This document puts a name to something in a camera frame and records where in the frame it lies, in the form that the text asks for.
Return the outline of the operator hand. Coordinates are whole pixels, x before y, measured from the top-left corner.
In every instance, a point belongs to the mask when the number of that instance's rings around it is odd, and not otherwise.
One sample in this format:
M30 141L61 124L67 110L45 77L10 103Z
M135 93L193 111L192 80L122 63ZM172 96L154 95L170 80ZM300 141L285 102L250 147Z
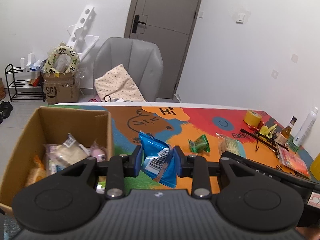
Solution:
M319 240L320 228L296 227L296 230L308 240Z

